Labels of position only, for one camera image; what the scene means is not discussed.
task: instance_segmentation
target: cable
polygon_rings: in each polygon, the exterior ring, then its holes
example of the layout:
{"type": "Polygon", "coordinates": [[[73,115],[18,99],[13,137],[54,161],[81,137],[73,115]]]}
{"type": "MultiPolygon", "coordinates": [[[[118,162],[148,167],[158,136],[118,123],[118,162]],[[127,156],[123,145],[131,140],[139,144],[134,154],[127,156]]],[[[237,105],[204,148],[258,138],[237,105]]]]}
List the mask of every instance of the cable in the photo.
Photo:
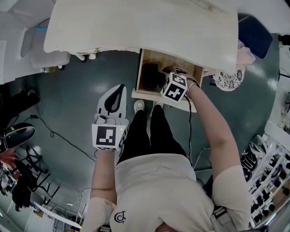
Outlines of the cable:
{"type": "Polygon", "coordinates": [[[45,123],[45,121],[43,121],[42,118],[38,117],[37,115],[30,115],[29,118],[31,118],[31,119],[40,119],[40,120],[43,122],[43,124],[45,125],[45,127],[50,131],[50,137],[53,138],[53,137],[54,137],[54,134],[58,135],[58,136],[61,137],[63,140],[67,141],[71,146],[75,147],[76,149],[78,149],[79,151],[81,151],[83,154],[85,154],[89,159],[91,159],[91,160],[93,160],[93,161],[95,162],[95,160],[92,159],[92,158],[91,158],[91,157],[90,157],[86,152],[84,152],[82,149],[80,149],[79,147],[77,147],[77,146],[75,146],[74,144],[72,144],[70,141],[68,141],[66,138],[64,138],[61,134],[59,134],[59,133],[57,133],[57,132],[51,130],[51,129],[49,128],[49,126],[45,123]]]}
{"type": "Polygon", "coordinates": [[[68,206],[75,206],[77,203],[80,203],[80,201],[78,200],[80,197],[83,197],[83,193],[86,191],[86,190],[88,190],[88,189],[92,189],[92,188],[85,188],[83,191],[82,191],[82,194],[80,195],[80,196],[78,196],[77,197],[77,200],[76,200],[76,202],[74,203],[74,204],[72,204],[72,203],[67,203],[67,205],[68,206]]]}
{"type": "Polygon", "coordinates": [[[187,96],[185,96],[185,99],[188,101],[189,104],[189,141],[188,141],[188,146],[189,146],[189,161],[192,166],[192,161],[191,161],[191,104],[187,96]]]}
{"type": "Polygon", "coordinates": [[[198,160],[199,160],[199,158],[200,158],[201,153],[202,153],[204,150],[210,150],[210,149],[211,149],[210,147],[204,147],[204,148],[202,148],[201,150],[199,150],[198,157],[197,157],[197,159],[196,159],[196,161],[195,161],[195,164],[194,164],[194,166],[193,166],[193,169],[194,169],[194,170],[195,170],[196,165],[198,164],[198,160]]]}
{"type": "Polygon", "coordinates": [[[121,157],[121,155],[122,155],[122,153],[123,153],[123,147],[124,147],[124,143],[123,143],[123,145],[122,145],[122,147],[121,147],[121,152],[120,152],[120,154],[119,154],[119,158],[121,157]]]}
{"type": "Polygon", "coordinates": [[[204,187],[204,182],[200,178],[196,178],[197,181],[201,183],[201,186],[204,187]]]}
{"type": "Polygon", "coordinates": [[[283,68],[281,68],[281,69],[290,76],[290,74],[285,69],[283,69],[283,68]]]}

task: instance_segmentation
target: open drawer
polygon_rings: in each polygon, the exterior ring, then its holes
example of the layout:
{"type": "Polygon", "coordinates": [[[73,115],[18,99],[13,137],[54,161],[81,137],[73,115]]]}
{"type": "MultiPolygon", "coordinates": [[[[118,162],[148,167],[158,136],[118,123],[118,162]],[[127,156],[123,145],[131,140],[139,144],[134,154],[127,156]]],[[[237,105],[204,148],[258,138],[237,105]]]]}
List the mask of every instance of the open drawer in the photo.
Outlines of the open drawer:
{"type": "MultiPolygon", "coordinates": [[[[170,105],[176,107],[181,110],[189,111],[189,103],[185,98],[181,100],[181,102],[174,102],[170,99],[164,98],[161,96],[160,88],[156,89],[146,89],[143,87],[144,77],[142,75],[142,68],[145,63],[156,63],[158,64],[158,71],[162,72],[163,68],[166,66],[175,66],[179,67],[182,70],[186,71],[188,74],[193,75],[199,85],[201,86],[203,80],[203,68],[192,63],[189,63],[180,58],[176,58],[174,56],[170,56],[164,53],[143,49],[140,55],[140,64],[138,71],[138,78],[136,82],[136,87],[133,89],[132,97],[138,99],[145,99],[150,101],[162,102],[166,105],[170,105]]],[[[196,109],[194,104],[190,100],[191,103],[191,112],[196,113],[196,109]]]]}

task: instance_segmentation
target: person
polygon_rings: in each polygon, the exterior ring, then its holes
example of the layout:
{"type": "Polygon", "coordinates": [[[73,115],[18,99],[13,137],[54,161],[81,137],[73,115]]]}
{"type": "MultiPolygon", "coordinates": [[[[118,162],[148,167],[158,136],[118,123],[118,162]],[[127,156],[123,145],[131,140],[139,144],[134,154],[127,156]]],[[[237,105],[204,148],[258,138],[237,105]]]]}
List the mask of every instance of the person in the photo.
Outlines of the person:
{"type": "Polygon", "coordinates": [[[98,151],[82,231],[110,225],[112,232],[208,232],[215,206],[227,209],[239,231],[248,229],[251,201],[234,137],[205,93],[187,82],[211,147],[212,199],[196,182],[161,106],[154,107],[149,139],[145,105],[137,100],[116,169],[114,152],[98,151]]]}

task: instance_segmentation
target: logo on shirt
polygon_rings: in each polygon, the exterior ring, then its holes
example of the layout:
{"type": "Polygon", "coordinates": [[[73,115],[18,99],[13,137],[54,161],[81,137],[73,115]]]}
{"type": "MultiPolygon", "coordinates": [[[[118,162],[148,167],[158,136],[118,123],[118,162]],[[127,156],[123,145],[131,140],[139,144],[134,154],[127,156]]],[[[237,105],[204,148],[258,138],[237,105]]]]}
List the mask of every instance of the logo on shirt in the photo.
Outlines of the logo on shirt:
{"type": "Polygon", "coordinates": [[[126,218],[124,217],[125,211],[116,213],[114,216],[114,220],[118,223],[124,223],[126,218]]]}

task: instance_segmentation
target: white sneaker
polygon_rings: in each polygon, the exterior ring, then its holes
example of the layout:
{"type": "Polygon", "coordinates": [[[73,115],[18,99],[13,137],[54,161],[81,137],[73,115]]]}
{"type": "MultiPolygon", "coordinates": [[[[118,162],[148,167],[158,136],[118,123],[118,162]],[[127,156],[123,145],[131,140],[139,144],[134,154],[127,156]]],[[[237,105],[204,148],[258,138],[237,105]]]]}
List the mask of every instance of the white sneaker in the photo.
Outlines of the white sneaker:
{"type": "Polygon", "coordinates": [[[161,108],[163,108],[163,103],[162,103],[162,102],[154,101],[154,102],[153,102],[152,110],[151,110],[151,112],[150,112],[150,117],[152,117],[153,109],[154,109],[154,107],[155,107],[156,105],[160,105],[161,108]]]}
{"type": "Polygon", "coordinates": [[[134,110],[135,110],[135,113],[137,113],[137,111],[144,111],[145,102],[142,99],[136,100],[134,103],[134,110]]]}

